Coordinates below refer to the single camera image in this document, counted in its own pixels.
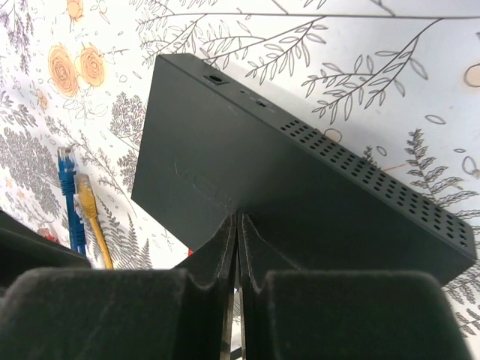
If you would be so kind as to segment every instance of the circular hole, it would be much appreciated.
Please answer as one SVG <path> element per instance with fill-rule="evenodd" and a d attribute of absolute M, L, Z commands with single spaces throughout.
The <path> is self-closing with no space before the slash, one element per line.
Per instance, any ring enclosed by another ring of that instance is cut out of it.
<path fill-rule="evenodd" d="M 210 80 L 213 80 L 216 83 L 221 83 L 222 82 L 222 79 L 218 76 L 215 76 L 215 75 L 210 75 L 209 78 L 210 78 Z"/>

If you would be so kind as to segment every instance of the perforated vent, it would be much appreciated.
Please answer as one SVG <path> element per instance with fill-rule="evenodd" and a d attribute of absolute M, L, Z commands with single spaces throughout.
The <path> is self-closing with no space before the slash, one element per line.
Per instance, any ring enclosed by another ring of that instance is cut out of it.
<path fill-rule="evenodd" d="M 280 129 L 414 221 L 430 228 L 443 238 L 457 242 L 465 248 L 468 246 L 466 225 L 463 221 L 371 166 L 365 159 L 346 150 L 299 120 L 285 124 Z"/>

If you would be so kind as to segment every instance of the yellow cable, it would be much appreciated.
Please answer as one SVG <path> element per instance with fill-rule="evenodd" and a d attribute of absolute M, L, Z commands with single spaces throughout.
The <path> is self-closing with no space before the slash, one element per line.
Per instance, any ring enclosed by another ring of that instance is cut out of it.
<path fill-rule="evenodd" d="M 103 261 L 105 262 L 106 269 L 113 269 L 112 258 L 105 242 L 104 234 L 100 228 L 97 220 L 97 204 L 95 203 L 95 196 L 93 195 L 92 186 L 87 175 L 78 174 L 75 175 L 76 192 L 78 193 L 78 199 L 82 206 L 83 213 L 90 220 L 91 228 L 97 238 L 97 242 L 100 245 Z"/>

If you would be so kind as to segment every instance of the black object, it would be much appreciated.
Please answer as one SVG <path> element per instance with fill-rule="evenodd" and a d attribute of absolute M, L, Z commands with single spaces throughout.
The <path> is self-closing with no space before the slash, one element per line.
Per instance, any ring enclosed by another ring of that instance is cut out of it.
<path fill-rule="evenodd" d="M 296 271 L 269 246 L 227 216 L 173 270 L 29 271 L 0 308 L 0 359 L 229 359 L 237 257 L 248 360 L 471 359 L 430 275 Z"/>
<path fill-rule="evenodd" d="M 157 57 L 132 199 L 193 250 L 239 212 L 303 269 L 476 260 L 468 224 L 192 55 Z"/>
<path fill-rule="evenodd" d="M 39 267 L 83 267 L 81 254 L 55 244 L 0 211 L 0 296 L 23 272 Z"/>

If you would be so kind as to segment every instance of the embossed logo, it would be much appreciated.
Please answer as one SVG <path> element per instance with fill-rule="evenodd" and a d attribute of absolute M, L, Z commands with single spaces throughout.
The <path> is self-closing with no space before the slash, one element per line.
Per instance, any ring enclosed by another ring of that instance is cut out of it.
<path fill-rule="evenodd" d="M 193 186 L 195 190 L 221 206 L 225 212 L 229 211 L 232 198 L 227 196 L 212 180 L 200 174 L 191 167 L 186 167 L 177 157 L 172 156 L 170 169 L 182 180 Z"/>

